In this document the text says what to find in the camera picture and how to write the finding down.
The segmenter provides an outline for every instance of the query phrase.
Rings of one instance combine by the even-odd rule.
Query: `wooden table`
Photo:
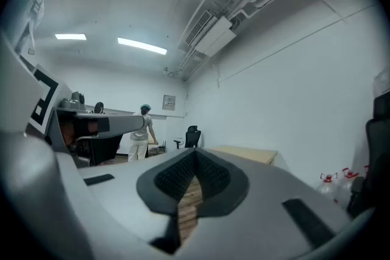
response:
[[[276,154],[278,154],[278,152],[275,150],[248,149],[246,147],[236,146],[217,146],[211,148],[211,150],[229,153],[265,164],[271,164]]]

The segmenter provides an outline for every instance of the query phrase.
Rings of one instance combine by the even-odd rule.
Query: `fluorescent light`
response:
[[[140,49],[144,49],[144,50],[157,52],[159,54],[165,54],[166,53],[166,49],[159,48],[159,47],[156,47],[156,46],[152,46],[151,44],[140,43],[138,41],[118,38],[118,43],[125,44],[126,46],[131,46],[131,47],[136,47],[136,48],[140,48]]]
[[[87,40],[83,33],[57,33],[57,39]]]

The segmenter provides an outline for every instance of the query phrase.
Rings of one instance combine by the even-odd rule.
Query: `black chair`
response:
[[[366,124],[369,146],[369,170],[365,178],[352,184],[348,213],[356,217],[369,207],[381,205],[390,187],[390,93],[374,101],[374,118]]]
[[[201,133],[202,132],[197,129],[197,126],[189,126],[187,132],[185,133],[184,147],[197,147]],[[174,142],[176,143],[176,148],[179,149],[179,144],[181,142],[178,140],[174,140]]]

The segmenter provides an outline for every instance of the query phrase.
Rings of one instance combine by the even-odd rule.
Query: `water bottle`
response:
[[[352,183],[359,173],[354,174],[349,168],[344,168],[342,172],[344,173],[344,177],[339,183],[336,199],[340,207],[346,209],[351,198]]]
[[[325,175],[321,174],[320,179],[323,180],[323,182],[317,188],[317,191],[319,191],[322,195],[324,195],[325,197],[327,197],[331,201],[335,201],[337,185],[335,182],[332,182],[333,175],[327,175],[325,177],[325,179],[323,179],[322,176],[325,176]]]

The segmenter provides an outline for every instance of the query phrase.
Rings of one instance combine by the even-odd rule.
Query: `black mesh pad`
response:
[[[197,209],[198,217],[229,214],[249,189],[241,169],[204,150],[188,149],[143,173],[137,180],[137,192],[151,211],[176,216],[177,204],[194,175],[204,200]]]

